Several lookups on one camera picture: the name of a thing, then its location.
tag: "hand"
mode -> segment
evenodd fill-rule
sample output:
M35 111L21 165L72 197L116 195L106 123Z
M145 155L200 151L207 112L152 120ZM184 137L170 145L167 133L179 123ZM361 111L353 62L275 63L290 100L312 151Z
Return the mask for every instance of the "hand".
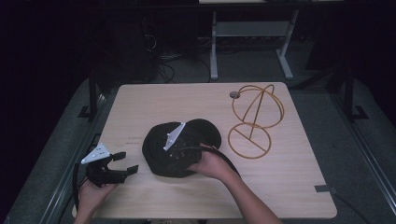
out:
M117 186L118 184L104 184L101 188L98 188L90 180L85 181L79 188L79 204L75 223L89 223L99 205Z
M207 151L202 151L201 160L188 169L220 181L223 181L229 174L235 173L224 159Z

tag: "dark background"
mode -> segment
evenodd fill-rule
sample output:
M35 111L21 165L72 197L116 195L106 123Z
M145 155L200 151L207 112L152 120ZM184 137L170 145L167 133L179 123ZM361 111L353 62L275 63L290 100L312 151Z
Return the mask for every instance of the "dark background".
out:
M85 10L96 5L96 1L85 1L84 5L72 1L0 3L0 221L5 219L73 93L90 73L107 78L99 83L102 91L152 78L139 75L152 69L139 23L144 13L98 15ZM297 21L295 36L317 39L307 68L321 70L334 63L346 64L396 124L395 7L386 2L348 4L323 12L303 10ZM154 18L156 35L183 53L194 54L194 38L210 32L203 25L210 21L207 12L159 12ZM187 32L177 39L175 31ZM129 35L134 41L116 38L112 32ZM131 63L115 62L92 40L119 61L132 59ZM103 64L114 69L106 70Z

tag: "wooden table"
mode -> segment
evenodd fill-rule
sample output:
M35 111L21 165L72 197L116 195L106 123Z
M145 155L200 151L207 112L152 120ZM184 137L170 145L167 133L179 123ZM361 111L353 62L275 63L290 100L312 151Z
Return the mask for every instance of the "wooden table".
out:
M266 87L270 83L250 83ZM126 158L113 161L110 169L124 170L139 164L97 210L107 218L239 218L241 214L228 190L215 179L202 175L168 178L154 175L141 151L149 130L160 123L207 119L221 134L223 152L236 166L247 185L282 218L331 218L337 211L329 192L316 192L325 185L318 162L306 137L289 91L275 85L277 98L285 110L283 120L268 129L272 138L269 153L257 160L237 156L227 141L231 128L240 123L232 110L231 91L247 83L156 84L120 87L100 142L112 153L126 151ZM242 111L250 104L243 94L235 100ZM278 119L279 112L264 96L258 123ZM237 137L244 153L250 148Z

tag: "black cable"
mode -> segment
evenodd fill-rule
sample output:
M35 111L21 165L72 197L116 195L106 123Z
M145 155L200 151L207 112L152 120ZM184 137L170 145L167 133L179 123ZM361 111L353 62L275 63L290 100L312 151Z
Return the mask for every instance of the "black cable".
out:
M160 65L163 69L160 70L160 68L158 68L158 72L160 76L165 80L165 83L169 83L173 81L173 78L175 77L175 69L172 66L164 63L159 63L158 65ZM167 75L165 67L169 68L172 71L172 75L170 77Z
M78 187L77 187L77 192L79 192L79 188L81 188L81 186L88 180L88 178L83 178L81 181L79 181ZM72 194L69 196L69 198L67 199L66 204L64 205L64 209L62 209L62 212L58 218L58 223L60 224L62 222L62 218L64 217L64 213L66 212L66 209L68 207L68 205L70 204L70 202L72 201L72 198L74 197L74 191L72 192Z
M211 80L210 68L209 68L209 65L207 65L207 63L204 62L204 60L201 60L201 59L192 59L192 58L187 57L187 56L184 56L184 55L178 55L178 56L176 56L176 57L174 57L174 58L171 58L171 59L162 60L162 62L159 63L159 64L161 64L161 65L166 65L167 67L169 67L169 68L172 69L172 72L173 72L172 79L173 79L173 77L175 76L175 70L174 70L170 65L167 65L167 64L165 64L165 63L170 63L170 62L172 62L172 61L181 60L181 59L193 60L193 61L202 63L202 64L205 66L205 68L206 68L206 70L207 70L207 73L208 73L208 75L209 75L209 79L208 79L207 83L210 82L210 80Z
M221 41L219 41L219 44L218 44L217 49L216 49L216 53L217 54L236 54L236 53L239 53L241 51L243 51L242 50L242 46L238 45L238 44L235 44L233 42L233 38L221 39Z
M184 150L197 150L197 151L207 151L210 153L213 153L215 155L218 155L219 157L221 157L225 162L227 162L227 164L231 167L231 169L233 169L239 176L241 176L238 172L238 170L236 169L236 167L233 165L233 163L230 161L230 159L228 159L228 157L226 157L224 154L222 154L222 152L218 151L217 149L215 149L214 147L182 147L182 148L178 148L177 150L175 150L174 152L177 151L184 151Z
M299 83L299 84L297 84L295 86L288 87L288 89L290 91L292 91L292 90L302 90L302 89L314 84L315 82L321 80L322 78L324 78L326 76L329 76L329 75L332 75L334 72L336 72L338 69L340 69L341 66L342 66L341 63L336 63L335 65L327 68L326 70L320 72L317 75L314 75L313 77L307 79L306 81L303 81L302 83Z
M74 170L73 170L73 198L75 201L75 206L76 210L78 210L78 185L77 185L77 179L78 179L78 162L75 163Z
M344 198L342 198L338 193L334 193L333 194L337 199L339 199L341 202L343 202L344 204L346 204L349 208L351 208L356 214L358 214L358 216L361 217L361 219L364 220L364 222L366 224L371 224L370 221L360 212L358 211L358 209L356 209L351 203L349 203L347 200L345 200Z

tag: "gray surface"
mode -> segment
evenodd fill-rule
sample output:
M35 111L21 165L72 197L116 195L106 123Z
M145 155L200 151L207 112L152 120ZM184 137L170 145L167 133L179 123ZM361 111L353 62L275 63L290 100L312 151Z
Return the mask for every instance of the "gray surface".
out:
M308 79L315 71L305 71L304 65L309 55L311 43L292 43L287 58L294 80L286 80L276 59L274 44L235 54L218 55L218 82L282 81L288 86ZM200 55L208 63L209 55ZM208 71L203 63L193 60L178 60L168 63L175 71L174 81L207 82ZM320 169L327 184L337 188L339 194L352 203L372 223L396 223L396 216L389 209L372 174L362 158L358 145L352 138L344 120L324 91L326 79L315 83L305 91L292 91L291 96L304 125L308 139L318 159ZM163 83L157 77L153 83ZM88 104L87 83L81 84L69 106L64 111L56 129L44 148L35 169L26 181L20 196L10 212L9 223L39 223L50 197L54 193L65 166L82 142L91 142L93 133L102 131L117 89L106 98L106 104L95 123L78 119L82 106ZM395 128L375 105L370 92L359 82L356 85L355 101L369 115L368 120L359 120L357 125L375 155L383 164L384 170L395 183ZM83 133L91 130L88 137ZM284 223L363 223L349 207L334 199L338 215L330 220L284 220ZM71 223L71 203L68 205L62 223ZM121 223L140 223L140 220L123 220ZM93 223L120 223L118 220L94 220Z

